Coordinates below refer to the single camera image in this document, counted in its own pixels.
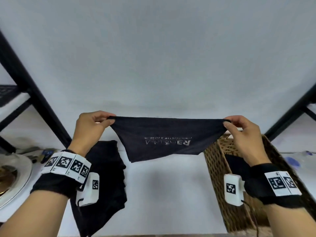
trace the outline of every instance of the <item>wicker basket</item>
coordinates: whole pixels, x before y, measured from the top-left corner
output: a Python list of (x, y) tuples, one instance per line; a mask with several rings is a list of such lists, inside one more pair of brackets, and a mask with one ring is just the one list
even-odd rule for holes
[[(228, 139), (229, 135), (224, 134), (215, 143), (210, 145), (205, 151), (205, 159), (209, 169), (210, 177), (216, 193), (216, 198), (223, 216), (226, 229), (229, 233), (238, 234), (240, 232), (253, 232), (255, 224), (251, 219), (250, 211), (245, 205), (233, 206), (225, 201), (224, 197), (224, 174), (231, 174), (231, 169), (225, 159), (225, 154), (241, 156), (240, 152), (235, 148), (234, 140)], [(316, 219), (316, 203), (306, 190), (295, 172), (285, 162), (280, 153), (270, 143), (266, 136), (262, 136), (265, 151), (271, 162), (277, 165), (282, 171), (288, 171), (294, 182), (302, 192), (302, 199), (306, 205), (307, 211)], [(272, 236), (269, 228), (269, 222), (263, 204), (244, 192), (244, 198), (254, 210), (254, 215), (258, 222), (260, 230), (264, 230), (263, 236)]]

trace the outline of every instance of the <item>hand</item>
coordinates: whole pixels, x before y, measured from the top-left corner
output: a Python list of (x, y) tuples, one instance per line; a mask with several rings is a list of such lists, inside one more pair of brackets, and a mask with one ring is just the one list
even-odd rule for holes
[(237, 149), (243, 159), (250, 165), (255, 166), (263, 163), (271, 163), (263, 146), (260, 128), (244, 116), (228, 116), (223, 124), (233, 135)]
[(101, 138), (105, 128), (115, 122), (113, 119), (107, 120), (109, 116), (116, 115), (104, 111), (81, 113), (76, 122), (74, 137), (68, 150), (85, 157), (91, 147)]

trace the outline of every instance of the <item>white table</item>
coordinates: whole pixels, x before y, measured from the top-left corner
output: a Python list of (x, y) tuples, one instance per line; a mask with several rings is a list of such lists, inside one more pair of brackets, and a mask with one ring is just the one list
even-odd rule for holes
[[(227, 233), (203, 154), (170, 155), (130, 163), (124, 151), (127, 202), (96, 236)], [(27, 198), (39, 176), (34, 164), (26, 187), (0, 209), (6, 221)], [(68, 202), (58, 233), (79, 236)]]

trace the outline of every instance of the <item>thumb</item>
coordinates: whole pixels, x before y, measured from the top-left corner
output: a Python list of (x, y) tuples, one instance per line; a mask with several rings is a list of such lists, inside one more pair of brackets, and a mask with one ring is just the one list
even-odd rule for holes
[(240, 133), (237, 127), (228, 121), (224, 121), (223, 125), (233, 135), (233, 137)]
[(102, 125), (104, 128), (112, 125), (115, 122), (114, 119), (110, 119), (110, 120), (104, 120), (100, 123), (100, 125)]

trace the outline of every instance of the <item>person's left hand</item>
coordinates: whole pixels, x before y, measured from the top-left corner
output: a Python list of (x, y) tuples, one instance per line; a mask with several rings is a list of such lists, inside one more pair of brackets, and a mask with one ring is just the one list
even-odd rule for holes
[(105, 111), (81, 113), (76, 122), (74, 137), (67, 149), (85, 157), (101, 138), (105, 128), (115, 122), (113, 119), (108, 120), (109, 116), (116, 115)]

